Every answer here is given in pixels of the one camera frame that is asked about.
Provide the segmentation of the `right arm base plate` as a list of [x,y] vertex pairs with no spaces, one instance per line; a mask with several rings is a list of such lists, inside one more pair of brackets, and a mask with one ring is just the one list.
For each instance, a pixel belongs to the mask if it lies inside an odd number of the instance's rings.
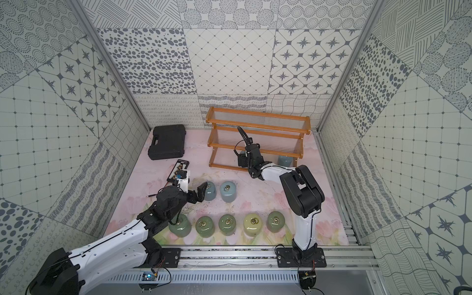
[[324,268],[326,257],[322,248],[317,245],[302,251],[292,247],[276,247],[275,255],[279,268]]

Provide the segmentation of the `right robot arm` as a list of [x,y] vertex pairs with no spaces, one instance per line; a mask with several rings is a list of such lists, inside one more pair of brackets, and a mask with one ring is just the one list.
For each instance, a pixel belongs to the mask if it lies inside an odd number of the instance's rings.
[[235,152],[238,166],[246,168],[253,179],[273,181],[282,186],[286,200],[298,216],[293,251],[299,259],[307,258],[317,251],[315,215],[322,211],[325,195],[306,165],[284,167],[265,161],[260,145],[250,139],[244,140],[244,152]]

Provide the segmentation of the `cream yellow canister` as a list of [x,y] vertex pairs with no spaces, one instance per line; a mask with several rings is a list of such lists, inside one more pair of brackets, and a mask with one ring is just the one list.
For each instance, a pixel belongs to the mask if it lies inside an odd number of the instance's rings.
[[263,221],[258,214],[250,213],[243,220],[243,230],[248,237],[257,236],[263,227]]

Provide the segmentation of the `green canister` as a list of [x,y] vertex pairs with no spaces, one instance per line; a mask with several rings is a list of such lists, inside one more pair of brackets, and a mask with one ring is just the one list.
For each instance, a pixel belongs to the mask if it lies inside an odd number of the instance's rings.
[[209,216],[202,216],[197,220],[195,229],[202,238],[209,238],[215,233],[215,224]]
[[180,214],[169,222],[168,227],[172,234],[179,238],[184,238],[191,233],[192,224],[186,215]]
[[222,215],[218,221],[220,232],[224,236],[231,236],[236,232],[236,219],[233,215]]
[[267,218],[266,226],[272,233],[280,232],[285,226],[284,215],[279,211],[271,212]]

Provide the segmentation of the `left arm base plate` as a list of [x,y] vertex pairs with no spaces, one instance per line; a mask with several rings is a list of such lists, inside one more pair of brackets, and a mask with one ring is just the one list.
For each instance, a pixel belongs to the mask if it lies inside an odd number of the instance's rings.
[[148,254],[146,264],[151,268],[177,268],[181,251],[181,248],[162,248]]

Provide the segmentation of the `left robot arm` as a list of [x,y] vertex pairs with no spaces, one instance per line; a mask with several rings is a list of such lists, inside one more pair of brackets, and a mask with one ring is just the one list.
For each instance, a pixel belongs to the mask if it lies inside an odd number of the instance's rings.
[[162,247],[154,236],[188,204],[204,201],[208,184],[194,191],[167,186],[156,194],[156,201],[141,212],[136,221],[81,248],[53,251],[26,288],[28,295],[84,295],[97,285],[123,271],[147,264],[158,266]]

